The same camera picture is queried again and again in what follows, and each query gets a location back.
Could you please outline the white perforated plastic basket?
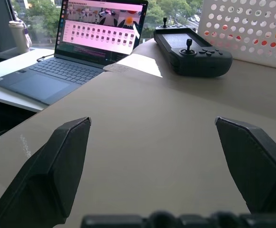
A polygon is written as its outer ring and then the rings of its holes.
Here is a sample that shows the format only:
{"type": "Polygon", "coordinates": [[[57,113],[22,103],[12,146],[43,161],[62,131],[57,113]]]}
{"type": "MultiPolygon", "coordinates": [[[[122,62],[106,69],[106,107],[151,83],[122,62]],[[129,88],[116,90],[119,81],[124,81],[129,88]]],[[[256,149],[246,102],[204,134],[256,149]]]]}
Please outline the white perforated plastic basket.
{"type": "Polygon", "coordinates": [[[276,0],[203,0],[197,31],[234,59],[276,68],[276,0]]]}

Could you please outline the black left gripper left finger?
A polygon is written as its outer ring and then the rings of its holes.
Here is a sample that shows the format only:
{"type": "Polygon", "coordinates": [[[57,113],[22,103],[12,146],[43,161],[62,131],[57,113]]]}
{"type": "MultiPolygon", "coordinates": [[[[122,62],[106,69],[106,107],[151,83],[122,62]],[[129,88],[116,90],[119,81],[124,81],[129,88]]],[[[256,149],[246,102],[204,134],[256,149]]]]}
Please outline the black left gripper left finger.
{"type": "Polygon", "coordinates": [[[91,127],[83,117],[58,127],[0,198],[0,228],[54,228],[69,217],[91,127]]]}

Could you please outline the black handheld joystick controller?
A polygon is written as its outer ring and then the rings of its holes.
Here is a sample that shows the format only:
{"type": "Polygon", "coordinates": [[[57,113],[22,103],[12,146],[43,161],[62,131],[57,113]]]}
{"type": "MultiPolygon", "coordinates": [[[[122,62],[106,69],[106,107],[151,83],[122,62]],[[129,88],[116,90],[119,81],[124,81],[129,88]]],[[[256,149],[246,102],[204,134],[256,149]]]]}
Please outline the black handheld joystick controller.
{"type": "Polygon", "coordinates": [[[187,25],[163,25],[154,30],[154,40],[171,69],[181,76],[219,77],[226,74],[233,62],[230,52],[221,50],[187,25]]]}

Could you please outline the white side desk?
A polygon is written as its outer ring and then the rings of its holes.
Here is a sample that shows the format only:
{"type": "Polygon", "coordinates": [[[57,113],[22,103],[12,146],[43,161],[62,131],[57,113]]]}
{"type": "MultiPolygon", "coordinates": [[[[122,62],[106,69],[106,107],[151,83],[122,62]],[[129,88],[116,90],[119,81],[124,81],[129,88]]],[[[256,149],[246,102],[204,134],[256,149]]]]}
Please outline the white side desk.
{"type": "Polygon", "coordinates": [[[0,102],[39,112],[103,71],[102,65],[38,48],[0,62],[0,102]]]}

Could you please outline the dark grey open laptop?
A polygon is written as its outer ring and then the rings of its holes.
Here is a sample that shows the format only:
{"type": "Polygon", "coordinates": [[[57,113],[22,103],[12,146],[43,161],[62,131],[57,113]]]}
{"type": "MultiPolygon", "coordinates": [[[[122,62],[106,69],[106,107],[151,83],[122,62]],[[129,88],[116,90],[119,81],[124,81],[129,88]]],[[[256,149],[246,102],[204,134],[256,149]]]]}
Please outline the dark grey open laptop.
{"type": "Polygon", "coordinates": [[[0,87],[51,105],[131,54],[147,0],[63,0],[54,55],[0,77],[0,87]]]}

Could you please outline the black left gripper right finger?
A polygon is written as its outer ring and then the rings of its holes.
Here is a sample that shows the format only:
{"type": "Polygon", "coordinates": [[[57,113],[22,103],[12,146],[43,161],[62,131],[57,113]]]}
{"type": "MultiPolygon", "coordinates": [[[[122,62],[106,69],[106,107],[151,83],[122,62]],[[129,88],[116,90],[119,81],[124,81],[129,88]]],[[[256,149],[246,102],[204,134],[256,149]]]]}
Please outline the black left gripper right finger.
{"type": "Polygon", "coordinates": [[[276,213],[276,142],[260,127],[217,117],[229,172],[250,212],[276,213]]]}

